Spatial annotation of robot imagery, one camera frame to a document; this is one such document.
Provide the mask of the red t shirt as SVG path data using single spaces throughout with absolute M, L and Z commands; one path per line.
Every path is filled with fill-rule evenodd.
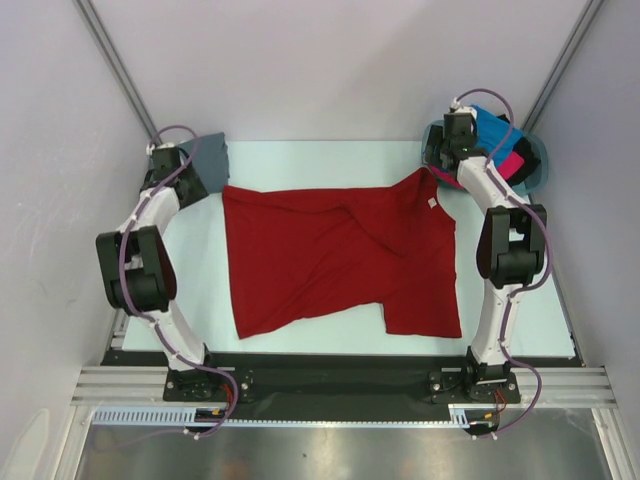
M 393 335 L 458 339 L 456 224 L 418 169 L 389 187 L 222 194 L 239 337 L 379 304 Z

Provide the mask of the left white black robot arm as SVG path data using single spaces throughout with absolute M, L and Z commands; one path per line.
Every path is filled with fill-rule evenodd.
M 133 212 L 95 245 L 109 304 L 144 322 L 168 362 L 163 399 L 212 399 L 221 376 L 204 365 L 209 350 L 179 309 L 177 277 L 163 241 L 171 219 L 207 196 L 188 152 L 174 144 L 147 148 L 151 166 Z

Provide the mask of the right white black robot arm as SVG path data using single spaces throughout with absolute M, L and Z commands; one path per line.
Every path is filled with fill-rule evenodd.
M 429 375 L 435 403 L 520 400 L 511 369 L 512 326 L 525 291 L 546 264 L 546 210 L 526 205 L 500 175 L 478 144 L 477 115 L 471 107 L 453 107 L 441 124 L 431 126 L 423 161 L 433 172 L 444 170 L 471 195 L 484 215 L 476 266 L 484 281 L 479 325 L 458 371 Z

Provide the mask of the folded grey t shirt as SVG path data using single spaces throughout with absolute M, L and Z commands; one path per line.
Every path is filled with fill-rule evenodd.
M 226 136 L 223 132 L 199 138 L 199 148 L 191 165 L 208 194 L 221 193 L 230 178 Z

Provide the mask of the blue t shirt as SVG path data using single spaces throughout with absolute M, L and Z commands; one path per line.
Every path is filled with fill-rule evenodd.
M 491 153 L 508 133 L 510 124 L 478 105 L 473 105 L 473 108 L 476 110 L 476 146 L 485 150 L 487 153 Z M 514 150 L 516 143 L 520 141 L 521 138 L 522 132 L 513 127 L 508 138 L 492 157 L 496 167 L 500 166 L 507 160 L 511 152 Z

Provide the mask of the pink t shirt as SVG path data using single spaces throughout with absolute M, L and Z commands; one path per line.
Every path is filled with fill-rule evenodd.
M 521 180 L 516 179 L 516 174 L 524 166 L 524 158 L 518 153 L 511 152 L 504 160 L 498 162 L 496 169 L 510 186 L 515 186 L 521 183 Z M 464 189 L 464 187 L 454 178 L 452 173 L 446 172 L 435 166 L 431 166 L 430 170 L 435 177 L 444 184 L 458 190 Z

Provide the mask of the black t shirt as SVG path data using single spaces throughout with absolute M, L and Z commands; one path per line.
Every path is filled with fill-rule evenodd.
M 525 189 L 533 189 L 538 186 L 542 174 L 542 158 L 535 149 L 534 142 L 522 133 L 522 138 L 516 143 L 512 152 L 518 153 L 524 158 L 525 166 L 516 174 L 516 179 L 521 183 L 511 186 L 513 189 L 520 186 Z

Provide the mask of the teal plastic basket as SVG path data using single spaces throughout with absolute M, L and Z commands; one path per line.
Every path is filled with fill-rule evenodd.
M 427 165 L 426 152 L 429 135 L 433 128 L 442 130 L 443 121 L 431 122 L 424 130 L 421 139 L 421 161 Z M 496 168 L 502 173 L 512 173 L 508 184 L 520 196 L 526 196 L 542 188 L 548 179 L 548 153 L 544 143 L 531 132 L 522 132 L 522 138 L 516 143 L 513 155 L 504 160 Z M 446 187 L 462 189 L 455 179 L 446 171 L 436 170 L 436 177 Z

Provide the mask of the left aluminium corner post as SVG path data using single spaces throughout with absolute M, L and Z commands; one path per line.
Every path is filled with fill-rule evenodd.
M 126 102 L 131 107 L 134 117 L 147 138 L 152 139 L 158 128 L 94 2 L 73 0 L 72 4 L 78 11 Z

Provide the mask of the aluminium corner post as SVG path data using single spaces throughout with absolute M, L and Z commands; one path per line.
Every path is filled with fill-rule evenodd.
M 533 106 L 522 123 L 522 128 L 525 131 L 532 131 L 535 129 L 544 111 L 548 107 L 555 91 L 561 83 L 561 80 L 567 73 L 572 60 L 578 53 L 581 45 L 606 4 L 606 0 L 589 0 L 585 3 L 548 76 L 546 77 Z
M 78 11 L 126 102 L 131 107 L 134 117 L 147 138 L 152 139 L 158 128 L 94 2 L 73 0 L 72 4 Z

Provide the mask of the right aluminium corner post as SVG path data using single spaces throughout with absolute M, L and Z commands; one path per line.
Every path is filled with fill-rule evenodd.
M 606 4 L 606 0 L 589 0 L 585 3 L 548 76 L 546 77 L 533 106 L 522 123 L 522 128 L 525 131 L 532 131 L 535 129 L 544 111 L 548 107 L 555 91 L 561 83 L 561 80 L 567 73 L 572 60 L 578 53 L 581 45 Z

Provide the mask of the aluminium front rail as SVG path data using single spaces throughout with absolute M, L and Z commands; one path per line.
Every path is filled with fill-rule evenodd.
M 540 368 L 538 408 L 615 409 L 609 377 L 597 368 Z M 71 397 L 73 406 L 165 406 L 164 367 L 85 367 Z

